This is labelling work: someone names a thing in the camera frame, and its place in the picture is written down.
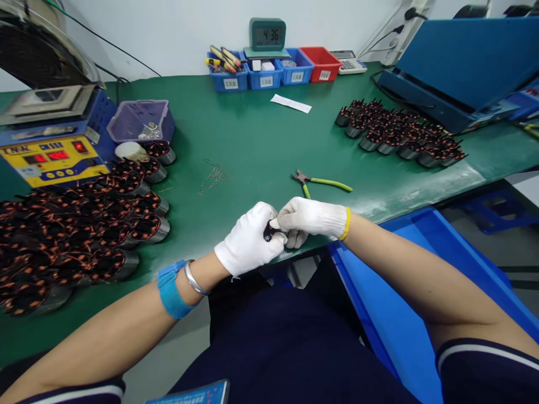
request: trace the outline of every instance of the green pliers handle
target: green pliers handle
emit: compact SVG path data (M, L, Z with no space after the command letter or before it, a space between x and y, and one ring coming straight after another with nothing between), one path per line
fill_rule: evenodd
M310 193L309 193L309 190L307 188L307 185L304 185L302 188L303 188L303 193L305 194L305 197L307 199L310 199Z
M321 178L311 178L310 180L312 182L318 182L318 183L324 183L324 184L327 184L327 185L333 185L333 186L342 188L345 191L352 192L352 188L350 188L348 185L344 185L343 183L340 183L340 182L337 182L337 181L323 180Z

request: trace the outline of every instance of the white glove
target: white glove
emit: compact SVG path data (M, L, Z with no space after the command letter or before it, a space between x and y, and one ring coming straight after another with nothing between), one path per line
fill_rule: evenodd
M281 209L277 219L269 224L284 232L289 231L287 247L299 248L307 239L301 231L313 235L342 238L346 232L348 209L341 205L318 202L296 196Z
M264 240L268 220L276 217L277 211L271 205L259 202L215 246L217 258L233 277L267 264L283 252L288 241L284 233L275 233L269 242Z

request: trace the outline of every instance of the workbench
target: workbench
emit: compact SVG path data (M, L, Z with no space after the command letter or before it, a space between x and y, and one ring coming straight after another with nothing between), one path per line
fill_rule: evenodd
M178 159L167 167L168 179L152 187L170 202L170 234L160 244L137 248L140 267L125 282L78 290L64 307L47 315L0 314L0 366L54 346L107 305L154 280L161 268L211 251L256 202L279 210L292 197L303 196L301 185L290 176L297 168L354 189L348 193L311 183L313 199L350 206L352 212L380 223L539 164L539 141L505 122L463 135L462 146L470 156L445 169L363 151L334 120L353 99L382 98L386 107L401 107L369 81L379 68L371 63L366 74L339 76L335 82L230 94L217 94L209 76L122 84L122 100L170 101L177 124L172 148ZM115 98L114 83L108 93ZM312 110L305 114L271 103L276 93L312 105ZM0 94L0 109L14 96ZM219 164L232 179L199 195L212 171L204 159ZM1 199L29 191L3 160L0 172ZM299 251L285 250L278 260L328 242L311 236Z

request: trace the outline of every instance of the yellow control panel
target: yellow control panel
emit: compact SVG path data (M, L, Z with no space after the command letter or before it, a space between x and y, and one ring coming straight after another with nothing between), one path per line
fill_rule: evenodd
M31 187L42 187L107 174L109 170L84 135L53 137L13 146L0 153Z

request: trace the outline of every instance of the uniform sleeve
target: uniform sleeve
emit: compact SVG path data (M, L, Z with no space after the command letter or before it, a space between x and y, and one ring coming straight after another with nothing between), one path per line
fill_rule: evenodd
M446 404L537 402L539 360L482 339L456 339L436 355Z
M84 386L64 387L19 401L17 404L120 404L125 383L121 378Z

